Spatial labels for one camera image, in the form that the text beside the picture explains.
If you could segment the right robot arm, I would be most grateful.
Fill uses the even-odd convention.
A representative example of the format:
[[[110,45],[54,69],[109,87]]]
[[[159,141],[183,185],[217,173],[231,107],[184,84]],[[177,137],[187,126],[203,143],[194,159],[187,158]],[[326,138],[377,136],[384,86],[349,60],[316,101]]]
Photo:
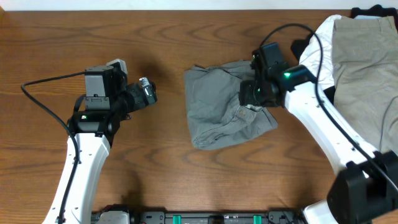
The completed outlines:
[[[304,223],[371,223],[397,210],[397,155],[360,137],[305,66],[257,71],[241,82],[239,102],[286,108],[327,156],[336,179],[326,199],[302,210]]]

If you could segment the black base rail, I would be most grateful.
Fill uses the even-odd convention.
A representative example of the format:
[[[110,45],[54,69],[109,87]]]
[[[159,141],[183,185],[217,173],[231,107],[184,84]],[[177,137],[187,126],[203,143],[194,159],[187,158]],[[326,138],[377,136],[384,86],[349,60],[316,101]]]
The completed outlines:
[[[91,223],[126,224],[305,224],[296,210],[277,209],[251,213],[137,211],[126,205],[108,205],[91,214]]]

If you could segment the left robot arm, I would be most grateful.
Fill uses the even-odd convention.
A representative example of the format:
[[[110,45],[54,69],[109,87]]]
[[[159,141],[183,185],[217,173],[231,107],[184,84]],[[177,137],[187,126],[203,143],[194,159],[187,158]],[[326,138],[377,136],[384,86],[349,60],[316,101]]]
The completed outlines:
[[[121,121],[157,101],[155,84],[86,81],[68,121],[67,158],[44,223],[90,223],[100,173]]]

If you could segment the khaki shorts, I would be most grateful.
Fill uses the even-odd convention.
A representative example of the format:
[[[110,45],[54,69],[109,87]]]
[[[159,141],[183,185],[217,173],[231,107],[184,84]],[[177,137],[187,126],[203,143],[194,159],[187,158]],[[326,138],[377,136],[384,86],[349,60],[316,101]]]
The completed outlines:
[[[397,152],[397,29],[393,17],[335,21],[334,106],[381,152]]]

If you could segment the white garment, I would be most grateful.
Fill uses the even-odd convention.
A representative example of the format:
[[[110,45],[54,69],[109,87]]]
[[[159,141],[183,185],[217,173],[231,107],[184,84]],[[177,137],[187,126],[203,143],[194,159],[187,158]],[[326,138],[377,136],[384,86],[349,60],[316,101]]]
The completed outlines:
[[[332,63],[332,37],[333,26],[336,20],[340,20],[341,15],[332,15],[318,27],[315,34],[320,38],[323,49],[322,68],[320,70],[319,85],[322,90],[326,90],[334,85],[333,63]],[[304,65],[315,76],[317,75],[320,64],[320,46],[316,37],[311,36],[309,45],[305,48],[299,58],[299,64]]]

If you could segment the dark grey shorts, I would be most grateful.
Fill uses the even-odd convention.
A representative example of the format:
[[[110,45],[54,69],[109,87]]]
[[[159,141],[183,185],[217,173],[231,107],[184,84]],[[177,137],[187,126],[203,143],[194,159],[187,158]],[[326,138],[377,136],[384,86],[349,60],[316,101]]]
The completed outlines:
[[[195,148],[215,150],[241,144],[278,127],[266,108],[240,105],[240,84],[252,78],[248,60],[194,66],[184,72],[187,122]]]

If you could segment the black garment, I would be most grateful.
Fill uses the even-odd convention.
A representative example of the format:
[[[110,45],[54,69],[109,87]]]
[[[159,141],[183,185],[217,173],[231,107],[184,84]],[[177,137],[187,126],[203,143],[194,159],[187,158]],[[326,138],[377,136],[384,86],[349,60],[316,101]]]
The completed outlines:
[[[392,16],[397,27],[397,9],[394,7],[382,7],[380,4],[377,4],[369,9],[360,9],[359,7],[352,8],[350,12],[350,18],[354,19],[358,16]],[[292,42],[290,49],[297,60],[299,60],[305,48],[309,45],[311,37],[312,34],[309,34],[305,39],[296,39]]]

